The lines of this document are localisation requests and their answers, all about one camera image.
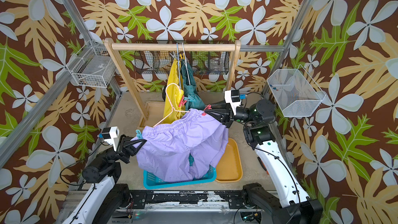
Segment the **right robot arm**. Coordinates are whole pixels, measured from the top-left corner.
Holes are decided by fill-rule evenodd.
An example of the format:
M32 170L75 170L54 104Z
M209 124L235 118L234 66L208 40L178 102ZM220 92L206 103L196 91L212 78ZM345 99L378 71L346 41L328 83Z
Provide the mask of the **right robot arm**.
M243 124L246 143L256 152L276 188L278 196L267 192L260 184L243 187L245 205L269 212L274 224L318 224L323 207L319 200L312 199L299 184L287 165L269 124L275 119L275 105L260 99L249 108L240 103L217 103L205 113L229 128L233 122Z

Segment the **pink wire hanger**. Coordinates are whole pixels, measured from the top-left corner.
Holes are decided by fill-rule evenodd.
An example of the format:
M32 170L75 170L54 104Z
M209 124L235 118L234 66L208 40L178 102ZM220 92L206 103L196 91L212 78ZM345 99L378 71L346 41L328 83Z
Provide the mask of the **pink wire hanger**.
M182 108L178 106L179 100L184 97L184 93L183 90L180 89L176 83L170 83L166 86L165 96L166 102L169 103L168 105L165 104L165 110L168 110L167 115L165 115L159 122L157 122L154 127L163 124L165 121L175 121L178 113L185 114L189 112L187 110L182 110Z

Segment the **teal clothespin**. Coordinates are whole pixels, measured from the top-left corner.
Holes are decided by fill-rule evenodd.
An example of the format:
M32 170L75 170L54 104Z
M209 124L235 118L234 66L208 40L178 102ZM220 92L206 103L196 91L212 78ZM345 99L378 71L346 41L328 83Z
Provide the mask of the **teal clothespin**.
M143 138L141 130L139 130L139 129L136 130L136 138L138 140L141 140Z

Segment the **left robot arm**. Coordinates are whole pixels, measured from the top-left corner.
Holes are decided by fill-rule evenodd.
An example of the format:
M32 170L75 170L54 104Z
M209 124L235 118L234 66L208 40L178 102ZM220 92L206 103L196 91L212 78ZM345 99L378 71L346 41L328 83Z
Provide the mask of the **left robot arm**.
M105 142L109 148L98 154L83 170L85 182L91 185L88 192L62 221L63 224L105 224L119 208L131 212L134 201L129 187L117 183L121 175L120 161L129 163L147 141L122 135L108 138Z

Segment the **purple shorts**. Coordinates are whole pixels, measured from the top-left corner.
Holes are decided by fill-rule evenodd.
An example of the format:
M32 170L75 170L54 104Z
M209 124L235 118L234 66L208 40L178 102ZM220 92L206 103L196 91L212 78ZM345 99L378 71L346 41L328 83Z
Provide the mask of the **purple shorts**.
M168 183L202 178L216 167L228 144L228 129L209 114L190 109L181 119L142 131L146 143L139 167Z

